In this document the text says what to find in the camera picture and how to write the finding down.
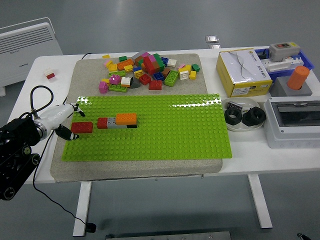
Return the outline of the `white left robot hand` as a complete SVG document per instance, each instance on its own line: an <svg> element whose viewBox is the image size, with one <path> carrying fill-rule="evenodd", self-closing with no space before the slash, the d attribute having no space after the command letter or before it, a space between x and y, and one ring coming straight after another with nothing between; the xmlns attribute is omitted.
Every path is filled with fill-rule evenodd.
<svg viewBox="0 0 320 240"><path fill-rule="evenodd" d="M37 119L34 119L33 121L40 135L40 140L46 139L53 130L64 140L72 141L78 139L78 134L73 133L70 129L62 125L73 112L78 112L82 117L86 116L80 109L78 103L66 103L50 107Z"/></svg>

